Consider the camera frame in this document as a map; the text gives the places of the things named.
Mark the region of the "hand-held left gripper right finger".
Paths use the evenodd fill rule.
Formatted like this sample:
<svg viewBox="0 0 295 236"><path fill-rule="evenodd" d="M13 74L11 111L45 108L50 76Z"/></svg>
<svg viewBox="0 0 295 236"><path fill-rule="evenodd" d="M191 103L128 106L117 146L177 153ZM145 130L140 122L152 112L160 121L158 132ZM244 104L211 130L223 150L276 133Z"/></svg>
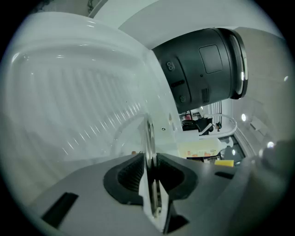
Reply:
<svg viewBox="0 0 295 236"><path fill-rule="evenodd" d="M168 193L165 236L233 236L245 189L245 169L158 154L158 177Z"/></svg>

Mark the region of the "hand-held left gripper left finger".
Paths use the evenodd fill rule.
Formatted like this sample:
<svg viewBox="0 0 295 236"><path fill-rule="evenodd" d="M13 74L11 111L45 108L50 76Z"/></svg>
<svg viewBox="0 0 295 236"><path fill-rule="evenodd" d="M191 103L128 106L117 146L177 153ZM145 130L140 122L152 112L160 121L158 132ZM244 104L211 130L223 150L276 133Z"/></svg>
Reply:
<svg viewBox="0 0 295 236"><path fill-rule="evenodd" d="M161 236L143 210L143 154L78 169L30 208L66 236Z"/></svg>

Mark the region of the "yellow green sponge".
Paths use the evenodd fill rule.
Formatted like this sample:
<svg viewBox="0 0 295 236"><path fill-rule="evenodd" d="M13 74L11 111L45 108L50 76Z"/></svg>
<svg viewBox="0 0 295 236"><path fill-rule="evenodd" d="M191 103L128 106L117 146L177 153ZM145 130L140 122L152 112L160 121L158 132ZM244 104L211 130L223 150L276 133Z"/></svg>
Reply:
<svg viewBox="0 0 295 236"><path fill-rule="evenodd" d="M227 167L233 167L234 166L234 160L215 160L215 165L220 166L227 166Z"/></svg>

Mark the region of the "pale yellow pump bottle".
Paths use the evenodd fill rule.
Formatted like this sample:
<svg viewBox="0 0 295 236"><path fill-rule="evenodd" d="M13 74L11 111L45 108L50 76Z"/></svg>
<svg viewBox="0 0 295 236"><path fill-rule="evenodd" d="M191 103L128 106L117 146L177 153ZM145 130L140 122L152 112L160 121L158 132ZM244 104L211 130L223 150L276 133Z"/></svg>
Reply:
<svg viewBox="0 0 295 236"><path fill-rule="evenodd" d="M200 139L194 142L178 143L178 151L182 158L210 158L217 156L227 147L233 147L233 140L229 137L228 142L221 142L218 138Z"/></svg>

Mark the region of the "black cylindrical appliance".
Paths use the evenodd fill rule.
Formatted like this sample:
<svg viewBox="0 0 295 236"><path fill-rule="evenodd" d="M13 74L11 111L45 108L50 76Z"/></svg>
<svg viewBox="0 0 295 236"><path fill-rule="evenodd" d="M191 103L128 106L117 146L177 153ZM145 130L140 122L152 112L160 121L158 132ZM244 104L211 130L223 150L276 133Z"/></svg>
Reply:
<svg viewBox="0 0 295 236"><path fill-rule="evenodd" d="M207 28L152 49L183 113L225 99L238 100L248 88L244 42L232 29Z"/></svg>

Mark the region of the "white washboard sink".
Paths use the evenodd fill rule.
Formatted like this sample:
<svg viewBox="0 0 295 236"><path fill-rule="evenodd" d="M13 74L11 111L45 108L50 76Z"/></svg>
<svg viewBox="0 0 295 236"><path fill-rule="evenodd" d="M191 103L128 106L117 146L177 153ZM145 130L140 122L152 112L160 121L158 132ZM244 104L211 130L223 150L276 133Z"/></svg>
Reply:
<svg viewBox="0 0 295 236"><path fill-rule="evenodd" d="M143 121L158 153L179 156L184 134L152 50L96 20L32 14L1 62L7 157L94 160L144 150Z"/></svg>

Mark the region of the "white partition panel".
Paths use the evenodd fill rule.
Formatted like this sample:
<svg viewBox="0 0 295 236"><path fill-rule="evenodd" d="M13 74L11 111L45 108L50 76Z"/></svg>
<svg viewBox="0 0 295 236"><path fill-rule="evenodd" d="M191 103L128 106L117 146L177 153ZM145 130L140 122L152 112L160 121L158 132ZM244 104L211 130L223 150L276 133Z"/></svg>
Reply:
<svg viewBox="0 0 295 236"><path fill-rule="evenodd" d="M119 29L152 49L174 37L232 26L230 0L106 0L95 20Z"/></svg>

